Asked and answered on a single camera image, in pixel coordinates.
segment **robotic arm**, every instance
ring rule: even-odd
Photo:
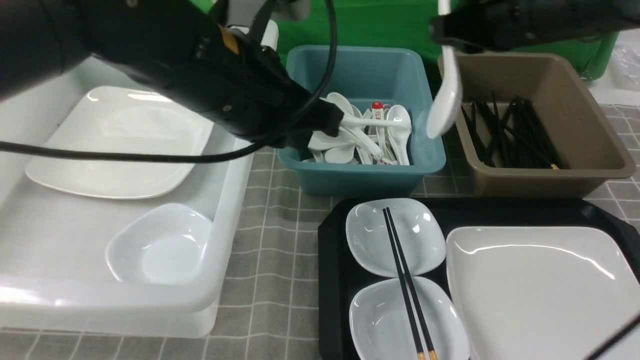
[[[640,27],[638,0],[467,0],[431,19],[431,36],[468,53],[589,38]]]
[[[228,156],[135,156],[51,151],[0,142],[0,151],[81,160],[217,162],[260,147],[306,150],[312,131],[336,136],[342,112],[315,101],[335,61],[335,14],[328,7],[329,64],[313,94],[260,46],[273,12],[299,19],[308,0],[264,0],[247,35],[229,30],[229,1],[207,13],[196,0],[20,0],[0,2],[0,101],[95,56],[133,80],[254,143]],[[637,0],[468,0],[431,20],[436,43],[466,52],[602,35],[640,27]]]
[[[304,1],[266,0],[247,35],[225,28],[228,0],[207,13],[189,0],[2,1],[0,101],[95,56],[239,138],[306,149],[313,130],[337,135],[342,112],[304,108],[311,93],[260,45],[274,10],[295,17]]]

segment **teal plastic bin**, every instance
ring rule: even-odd
[[[289,52],[287,72],[313,91],[322,78],[328,46],[305,45]],[[403,105],[412,117],[410,166],[304,163],[292,148],[279,151],[308,195],[339,197],[407,196],[427,174],[446,163],[441,138],[429,139],[426,119],[433,103],[420,56],[411,50],[338,47],[335,70],[324,95],[338,92],[364,112],[374,101]]]

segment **white bowl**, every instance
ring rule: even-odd
[[[122,282],[182,284],[200,269],[212,222],[182,204],[143,215],[107,245],[111,273]]]
[[[640,307],[616,242],[588,227],[462,227],[447,278],[473,360],[584,359]],[[602,359],[637,359],[640,331]]]
[[[467,360],[467,333],[447,294],[435,282],[423,277],[414,277],[413,283],[438,358]],[[351,301],[349,325],[361,360],[416,358],[398,279],[377,282],[360,290]],[[418,328],[426,352],[420,325]]]
[[[368,272],[397,277],[382,209],[389,207],[412,275],[438,267],[445,258],[444,235],[431,211],[413,199],[383,199],[355,206],[346,220],[347,243]]]

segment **white plate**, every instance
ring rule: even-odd
[[[423,277],[414,277],[413,283],[438,358],[467,360],[467,333],[447,294],[435,282]],[[398,279],[377,282],[360,290],[351,301],[349,324],[361,360],[416,359]],[[426,351],[422,331],[419,332]]]
[[[413,199],[383,199],[355,206],[346,220],[347,243],[358,264],[368,272],[397,277],[396,264],[382,209],[389,207],[409,271],[424,274],[445,258],[445,241],[431,211]]]
[[[82,151],[200,155],[213,122],[151,92],[101,86],[84,96],[46,147]],[[26,173],[63,192],[108,199],[166,194],[193,164],[33,158]]]
[[[212,222],[188,206],[165,204],[136,219],[107,245],[118,281],[183,284],[198,274]]]
[[[587,227],[455,229],[447,276],[473,360],[584,359],[640,309],[617,244]],[[602,359],[639,352],[635,331]]]

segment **brown plastic bin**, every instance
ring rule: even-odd
[[[459,54],[463,102],[492,102],[504,111],[513,98],[533,102],[540,121],[567,170],[501,168],[482,163],[459,111],[456,127],[471,166],[477,196],[584,197],[606,180],[636,172],[627,148],[598,103],[564,58],[551,54]],[[442,59],[438,62],[442,72]],[[478,115],[477,132],[485,146],[490,135]]]

